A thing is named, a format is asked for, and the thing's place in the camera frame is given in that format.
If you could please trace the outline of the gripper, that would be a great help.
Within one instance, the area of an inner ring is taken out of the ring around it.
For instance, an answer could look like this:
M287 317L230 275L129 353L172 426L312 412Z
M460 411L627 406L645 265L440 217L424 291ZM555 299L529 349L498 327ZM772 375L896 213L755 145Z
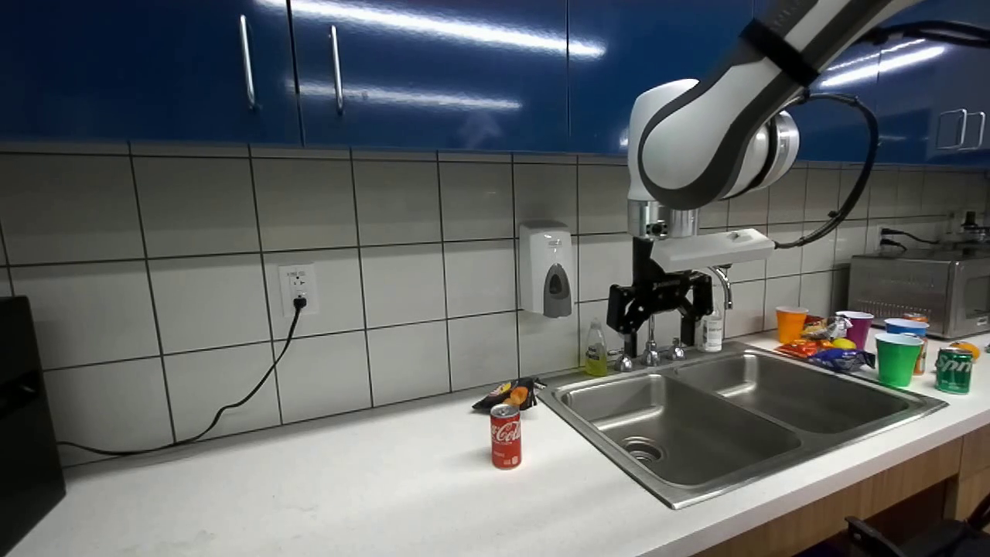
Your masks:
M704 272L666 272L653 259L654 242L633 237L633 286L610 285L606 324L623 339L623 356L639 356L637 304L651 313L680 313L680 342L696 345L696 329L713 313L713 285Z

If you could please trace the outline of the black appliance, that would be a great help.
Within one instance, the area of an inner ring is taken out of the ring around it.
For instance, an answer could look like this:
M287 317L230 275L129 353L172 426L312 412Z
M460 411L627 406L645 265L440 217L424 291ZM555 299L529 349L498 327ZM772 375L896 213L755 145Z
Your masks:
M64 497L31 306L0 297L0 557Z

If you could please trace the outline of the silver snack bag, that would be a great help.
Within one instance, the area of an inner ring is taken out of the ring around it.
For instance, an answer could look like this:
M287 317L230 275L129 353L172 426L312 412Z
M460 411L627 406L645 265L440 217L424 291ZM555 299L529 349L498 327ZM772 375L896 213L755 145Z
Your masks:
M802 340L834 340L845 338L846 332L852 327L852 321L842 315L831 315L828 317L817 317L809 315L803 325L801 335Z

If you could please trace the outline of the white wall soap dispenser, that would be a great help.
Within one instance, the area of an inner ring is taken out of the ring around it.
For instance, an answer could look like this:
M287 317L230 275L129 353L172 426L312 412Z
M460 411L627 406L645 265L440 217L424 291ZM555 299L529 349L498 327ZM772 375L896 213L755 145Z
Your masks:
M517 239L521 308L551 320L569 317L575 288L569 229L559 221L531 220L517 227Z

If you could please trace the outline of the blue snack bag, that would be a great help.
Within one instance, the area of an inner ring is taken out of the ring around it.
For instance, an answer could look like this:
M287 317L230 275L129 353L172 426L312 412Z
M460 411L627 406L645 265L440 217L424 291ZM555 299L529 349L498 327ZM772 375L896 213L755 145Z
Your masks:
M810 356L807 362L835 373L851 374L864 367L873 369L876 366L876 355L862 350L831 348Z

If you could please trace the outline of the steel double sink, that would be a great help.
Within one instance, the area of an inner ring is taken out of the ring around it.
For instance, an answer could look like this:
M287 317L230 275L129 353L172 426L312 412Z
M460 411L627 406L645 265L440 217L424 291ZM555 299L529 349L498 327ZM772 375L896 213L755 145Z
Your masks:
M740 342L604 378L565 374L540 399L672 510L945 406Z

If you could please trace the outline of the chrome tap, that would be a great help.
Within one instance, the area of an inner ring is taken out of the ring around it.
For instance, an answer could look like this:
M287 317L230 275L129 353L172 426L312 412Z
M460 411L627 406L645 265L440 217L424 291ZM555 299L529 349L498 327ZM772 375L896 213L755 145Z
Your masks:
M722 289L724 289L725 298L722 304L725 310L732 308L732 292L731 292L731 282L727 276L727 265L720 265L720 267L710 267L708 268L707 275L717 276L718 280L722 283ZM713 290L713 306L715 308L715 297ZM637 310L639 310L639 318L643 320L641 328L639 330L639 356L636 359L630 359L629 357L622 356L616 362L617 370L629 370L632 367L633 361L637 361L644 365L644 367L655 367L658 364L664 362L664 359L669 361L681 360L684 357L684 346L680 340L681 333L678 337L671 340L671 344L664 347L661 351L657 345L657 324L655 323L655 316L661 313L651 313L650 310L644 309L640 304L637 304Z

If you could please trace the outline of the blue cabinet door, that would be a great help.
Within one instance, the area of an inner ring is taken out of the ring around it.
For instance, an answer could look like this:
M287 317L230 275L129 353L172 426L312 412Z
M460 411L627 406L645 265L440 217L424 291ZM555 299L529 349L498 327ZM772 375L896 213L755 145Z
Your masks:
M0 138L299 145L286 0L0 0Z
M753 13L754 0L568 0L570 151L623 154L640 93L707 77Z
M856 97L869 107L878 124L877 162L977 165L990 158L990 137L976 152L931 145L941 112L985 111L990 124L990 36L902 32L864 49L839 57L807 92Z
M290 0L304 140L553 152L567 0Z

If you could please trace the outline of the steel sink basin with drain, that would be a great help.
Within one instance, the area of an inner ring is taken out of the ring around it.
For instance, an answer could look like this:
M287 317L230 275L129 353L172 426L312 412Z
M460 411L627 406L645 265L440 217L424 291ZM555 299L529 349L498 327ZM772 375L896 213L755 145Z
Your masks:
M663 374L574 384L555 398L651 476L693 497L749 482L801 448L784 426Z

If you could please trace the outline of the small dark appliance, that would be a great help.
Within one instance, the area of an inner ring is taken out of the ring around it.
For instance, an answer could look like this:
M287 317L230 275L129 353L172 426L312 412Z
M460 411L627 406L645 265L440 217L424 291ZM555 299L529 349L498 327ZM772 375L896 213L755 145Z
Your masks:
M990 225L977 222L977 216L973 210L964 213L954 239L959 248L990 250Z

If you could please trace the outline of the blue wall cabinet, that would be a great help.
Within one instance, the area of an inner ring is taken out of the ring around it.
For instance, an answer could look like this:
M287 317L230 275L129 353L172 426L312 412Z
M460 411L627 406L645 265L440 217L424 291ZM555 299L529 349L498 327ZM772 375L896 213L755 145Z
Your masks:
M774 0L0 0L0 138L622 155Z

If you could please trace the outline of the green soda can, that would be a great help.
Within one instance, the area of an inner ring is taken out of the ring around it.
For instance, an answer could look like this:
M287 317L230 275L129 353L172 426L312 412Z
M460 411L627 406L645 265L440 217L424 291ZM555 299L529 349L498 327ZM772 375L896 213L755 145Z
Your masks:
M936 359L936 389L947 394L968 395L974 363L967 351L941 348Z

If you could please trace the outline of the purple plastic cup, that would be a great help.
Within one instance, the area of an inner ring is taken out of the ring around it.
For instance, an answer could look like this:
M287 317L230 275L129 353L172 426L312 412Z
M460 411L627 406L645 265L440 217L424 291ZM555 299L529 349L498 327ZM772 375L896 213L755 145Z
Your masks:
M851 327L846 330L846 338L855 343L856 349L865 350L869 331L876 317L871 313L860 313L860 311L853 310L838 311L837 315L851 322Z

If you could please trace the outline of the black snack bag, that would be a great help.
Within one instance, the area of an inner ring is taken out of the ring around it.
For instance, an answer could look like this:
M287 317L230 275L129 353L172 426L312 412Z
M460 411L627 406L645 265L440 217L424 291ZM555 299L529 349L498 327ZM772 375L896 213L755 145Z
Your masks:
M516 388L517 385L523 385L524 387L529 388L529 398L527 399L526 405L524 405L523 408L517 408L519 410L528 410L529 408L533 408L537 405L538 392L542 388L547 387L547 384L537 377L515 378L515 380L497 385L497 387L493 388L492 391L489 391L488 394L483 396L483 398L479 401L474 402L473 410L475 410L475 412L490 412L490 410L495 408L496 405L502 405L502 403L509 405L509 403L506 403L506 399L508 398L510 391L513 391L513 388Z

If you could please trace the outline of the orange plastic cup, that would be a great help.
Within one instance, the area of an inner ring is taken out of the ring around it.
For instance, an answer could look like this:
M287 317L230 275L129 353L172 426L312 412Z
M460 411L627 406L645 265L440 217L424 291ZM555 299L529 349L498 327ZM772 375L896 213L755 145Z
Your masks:
M799 339L805 328L807 308L801 306L778 306L777 339L781 344L789 344Z

